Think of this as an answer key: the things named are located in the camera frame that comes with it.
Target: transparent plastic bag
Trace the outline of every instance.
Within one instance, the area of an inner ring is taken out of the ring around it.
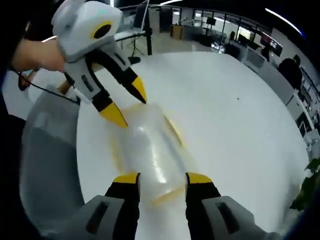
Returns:
[[[160,107],[138,104],[122,113],[128,128],[110,124],[110,146],[121,174],[141,173],[141,202],[156,205],[184,193],[185,173],[195,164]]]

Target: green plant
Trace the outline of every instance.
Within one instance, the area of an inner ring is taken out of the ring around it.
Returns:
[[[309,162],[305,170],[307,169],[310,170],[311,176],[304,179],[298,196],[290,206],[291,209],[302,211],[311,202],[313,193],[320,179],[320,158],[314,158]]]

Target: person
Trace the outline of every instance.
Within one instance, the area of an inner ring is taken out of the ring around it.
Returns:
[[[268,62],[270,62],[271,60],[271,46],[268,44],[266,45],[264,48],[262,47],[258,47],[256,50],[255,50],[257,53],[261,54]]]
[[[30,41],[45,41],[53,36],[53,26],[51,19],[64,0],[54,0],[48,2],[47,7],[32,16],[25,29],[23,38]],[[30,82],[37,75],[40,68],[24,71],[18,79],[18,87],[21,91],[30,86]]]
[[[3,5],[5,14],[0,15],[3,23],[0,56],[0,86],[2,87],[6,73],[10,67],[18,72],[44,68],[50,71],[64,71],[65,59],[61,54],[56,40],[41,42],[24,39],[26,26],[37,13],[48,9],[53,3],[50,0],[10,0]],[[3,178],[1,189],[3,200],[2,228],[4,239],[30,238],[40,239],[39,233],[24,213],[19,195],[19,169],[21,137],[25,121],[9,115],[1,88],[0,93],[0,132],[2,145]]]
[[[278,67],[278,71],[287,79],[293,89],[300,91],[302,84],[302,73],[300,70],[300,57],[295,55],[293,58],[286,58]]]

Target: black cable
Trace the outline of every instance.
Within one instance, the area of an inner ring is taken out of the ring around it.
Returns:
[[[23,78],[23,79],[24,79],[27,83],[29,83],[30,85],[32,85],[32,86],[34,86],[34,87],[36,87],[36,88],[38,88],[38,89],[41,89],[41,90],[43,90],[43,91],[45,91],[45,92],[47,92],[47,93],[49,93],[49,94],[56,95],[56,96],[58,96],[58,97],[60,97],[60,98],[66,99],[66,100],[68,100],[68,101],[70,101],[70,102],[78,105],[78,102],[76,102],[76,101],[74,101],[74,100],[72,100],[72,99],[70,99],[70,98],[68,98],[68,97],[66,97],[66,96],[60,95],[60,94],[58,94],[58,93],[55,93],[55,92],[53,92],[53,91],[47,90],[47,89],[45,89],[45,88],[42,88],[42,87],[40,87],[40,86],[38,86],[38,85],[33,84],[32,82],[30,82],[29,80],[27,80],[27,79],[21,74],[21,72],[16,71],[12,66],[10,67],[10,70],[12,70],[14,73],[16,73],[19,77]]]
[[[130,39],[131,42],[127,45],[127,47],[133,50],[133,52],[132,52],[132,54],[131,54],[131,57],[133,57],[133,56],[135,55],[136,50],[137,50],[138,52],[140,52],[143,56],[145,55],[145,54],[142,53],[142,52],[137,48],[137,46],[136,46],[136,41],[137,41],[139,38],[141,38],[141,37],[142,37],[142,36],[135,36],[135,37],[132,37],[132,38]]]

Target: desk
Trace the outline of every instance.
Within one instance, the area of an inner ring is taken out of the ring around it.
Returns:
[[[151,43],[151,28],[141,31],[140,29],[129,29],[126,31],[118,32],[114,35],[116,42],[123,41],[130,38],[136,38],[140,36],[146,37],[146,47],[148,55],[152,55],[152,43]]]
[[[295,121],[271,88],[226,54],[157,54],[132,68],[144,82],[148,102],[159,104],[178,126],[198,172],[209,176],[222,195],[251,211],[258,226],[275,231],[309,161]],[[96,76],[121,109],[138,103],[106,70]],[[105,120],[91,104],[81,103],[77,165],[85,202],[104,195],[119,174],[108,137]],[[140,205],[136,239],[189,239],[187,221],[175,221],[177,211],[184,214],[186,207],[184,194],[180,197],[171,218],[161,215],[157,221],[151,221],[156,214]],[[151,224],[162,231],[148,231]]]
[[[139,36],[144,36],[146,34],[146,31],[140,31],[136,29],[131,29],[127,31],[118,32],[114,35],[114,39],[116,42],[123,41],[130,38],[135,38]]]

